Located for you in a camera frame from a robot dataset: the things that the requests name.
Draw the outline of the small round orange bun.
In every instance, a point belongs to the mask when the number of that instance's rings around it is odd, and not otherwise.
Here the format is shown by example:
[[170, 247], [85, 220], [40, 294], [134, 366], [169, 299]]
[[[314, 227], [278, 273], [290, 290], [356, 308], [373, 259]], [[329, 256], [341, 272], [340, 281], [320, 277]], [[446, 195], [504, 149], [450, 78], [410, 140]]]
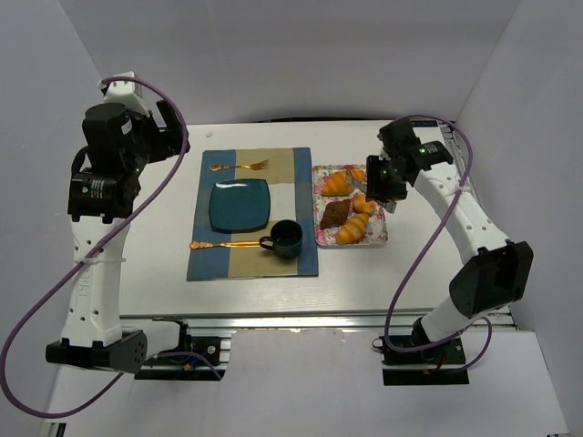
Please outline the small round orange bun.
[[360, 194], [353, 198], [353, 209], [357, 213], [372, 215], [376, 208], [377, 203], [374, 200], [368, 200], [365, 194]]

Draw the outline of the steel tongs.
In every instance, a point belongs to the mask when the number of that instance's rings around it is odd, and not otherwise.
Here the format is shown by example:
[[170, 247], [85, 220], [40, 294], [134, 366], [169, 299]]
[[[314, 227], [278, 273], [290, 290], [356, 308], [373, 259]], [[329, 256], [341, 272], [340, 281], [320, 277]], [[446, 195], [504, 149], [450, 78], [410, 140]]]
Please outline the steel tongs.
[[[361, 190], [362, 193], [364, 194], [367, 193], [367, 185], [358, 178], [356, 178], [350, 169], [346, 170], [345, 179], [348, 184], [355, 186], [356, 188]], [[375, 202], [389, 214], [394, 214], [396, 211], [397, 204], [392, 200], [381, 201], [376, 199]]]

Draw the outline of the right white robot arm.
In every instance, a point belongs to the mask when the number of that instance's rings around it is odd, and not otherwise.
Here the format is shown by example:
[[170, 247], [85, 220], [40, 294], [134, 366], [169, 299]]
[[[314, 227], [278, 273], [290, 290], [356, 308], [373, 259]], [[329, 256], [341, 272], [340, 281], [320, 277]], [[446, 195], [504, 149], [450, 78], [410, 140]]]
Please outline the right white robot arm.
[[410, 342], [392, 351], [416, 353], [437, 348], [459, 337], [474, 321], [492, 310], [521, 300], [534, 259], [525, 242], [514, 242], [482, 210], [466, 189], [467, 174], [439, 141], [416, 137], [385, 140], [377, 156], [366, 161], [368, 195], [391, 208], [415, 189], [440, 218], [421, 252], [426, 254], [447, 231], [463, 267], [449, 283], [448, 297], [414, 324]]

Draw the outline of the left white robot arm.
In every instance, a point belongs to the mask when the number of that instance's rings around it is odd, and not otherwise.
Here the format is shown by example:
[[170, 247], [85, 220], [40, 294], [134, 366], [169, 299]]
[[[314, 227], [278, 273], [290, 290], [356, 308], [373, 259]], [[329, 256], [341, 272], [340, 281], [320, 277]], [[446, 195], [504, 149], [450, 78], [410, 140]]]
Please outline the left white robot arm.
[[148, 111], [106, 102], [85, 113], [86, 146], [71, 165], [67, 213], [74, 238], [74, 275], [66, 323], [47, 345], [46, 360], [89, 370], [137, 373], [161, 352], [177, 351], [186, 326], [178, 320], [123, 321], [119, 286], [128, 219], [148, 163], [189, 148], [176, 112], [164, 100], [157, 108], [166, 125]]

